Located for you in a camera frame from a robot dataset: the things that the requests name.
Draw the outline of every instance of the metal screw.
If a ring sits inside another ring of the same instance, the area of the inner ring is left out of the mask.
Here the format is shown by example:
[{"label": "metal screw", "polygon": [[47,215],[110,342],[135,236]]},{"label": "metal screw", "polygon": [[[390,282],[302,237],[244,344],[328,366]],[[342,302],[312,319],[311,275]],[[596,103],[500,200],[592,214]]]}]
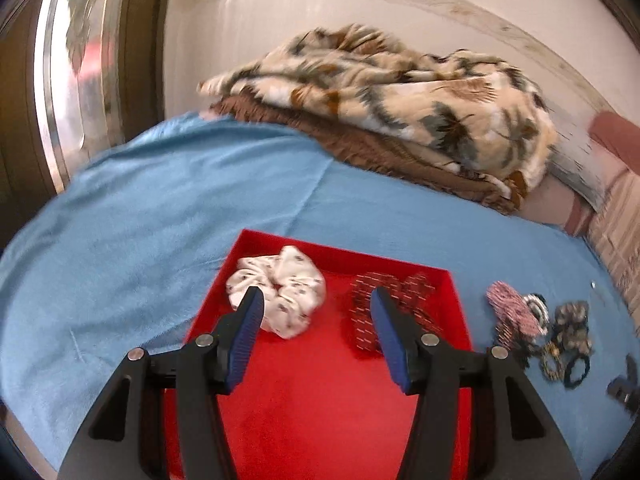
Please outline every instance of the metal screw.
[{"label": "metal screw", "polygon": [[213,343],[213,336],[211,334],[200,334],[196,338],[196,345],[205,347],[210,346]]},{"label": "metal screw", "polygon": [[145,355],[145,351],[142,348],[133,348],[127,352],[129,361],[139,361]]},{"label": "metal screw", "polygon": [[509,352],[507,352],[507,349],[502,346],[494,346],[491,348],[491,355],[496,359],[506,359]]},{"label": "metal screw", "polygon": [[420,341],[425,346],[437,346],[440,342],[440,338],[435,334],[423,334]]}]

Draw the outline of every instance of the white scrunchie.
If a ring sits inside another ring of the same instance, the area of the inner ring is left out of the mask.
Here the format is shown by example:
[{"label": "white scrunchie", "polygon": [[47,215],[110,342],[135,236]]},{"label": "white scrunchie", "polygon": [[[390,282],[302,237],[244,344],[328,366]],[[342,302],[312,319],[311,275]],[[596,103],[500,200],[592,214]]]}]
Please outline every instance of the white scrunchie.
[{"label": "white scrunchie", "polygon": [[324,301],[324,277],[308,256],[293,245],[275,256],[240,258],[238,270],[226,280],[226,293],[235,310],[246,290],[257,286],[264,294],[261,328],[283,339],[304,332],[311,313]]}]

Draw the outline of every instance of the black scrunchie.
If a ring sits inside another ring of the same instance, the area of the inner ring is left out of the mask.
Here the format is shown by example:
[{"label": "black scrunchie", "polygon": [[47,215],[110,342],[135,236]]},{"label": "black scrunchie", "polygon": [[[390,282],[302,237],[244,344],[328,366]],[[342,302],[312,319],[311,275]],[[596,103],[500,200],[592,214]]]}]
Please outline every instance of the black scrunchie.
[{"label": "black scrunchie", "polygon": [[[580,379],[576,379],[575,381],[571,380],[571,372],[574,371],[574,366],[577,363],[578,359],[582,359],[584,362],[584,373]],[[591,360],[588,355],[578,354],[573,357],[566,366],[564,370],[564,387],[573,390],[582,384],[584,378],[589,374],[589,370],[591,370]]]}]

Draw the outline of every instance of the brown blanket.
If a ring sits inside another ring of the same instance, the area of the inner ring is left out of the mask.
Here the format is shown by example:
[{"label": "brown blanket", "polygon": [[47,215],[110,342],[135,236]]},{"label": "brown blanket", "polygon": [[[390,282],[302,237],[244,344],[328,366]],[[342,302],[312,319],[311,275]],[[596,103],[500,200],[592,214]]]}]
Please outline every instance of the brown blanket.
[{"label": "brown blanket", "polygon": [[497,186],[441,170],[420,160],[421,146],[411,141],[385,136],[291,108],[276,108],[259,102],[244,90],[223,98],[212,110],[231,114],[236,120],[290,126],[315,139],[337,160],[363,170],[401,178],[414,184],[444,191],[494,208],[501,213],[514,211],[514,204],[500,195]]}]

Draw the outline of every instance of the blue bedsheet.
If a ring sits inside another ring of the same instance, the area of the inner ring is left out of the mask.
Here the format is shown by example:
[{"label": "blue bedsheet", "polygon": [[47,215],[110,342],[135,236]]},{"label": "blue bedsheet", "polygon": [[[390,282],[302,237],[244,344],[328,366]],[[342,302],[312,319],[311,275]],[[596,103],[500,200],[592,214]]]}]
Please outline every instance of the blue bedsheet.
[{"label": "blue bedsheet", "polygon": [[244,227],[451,270],[478,350],[495,280],[590,301],[584,384],[527,373],[585,478],[628,431],[606,386],[638,340],[583,240],[345,166],[289,128],[188,114],[91,163],[0,260],[0,393],[55,468],[128,349],[180,346]]}]

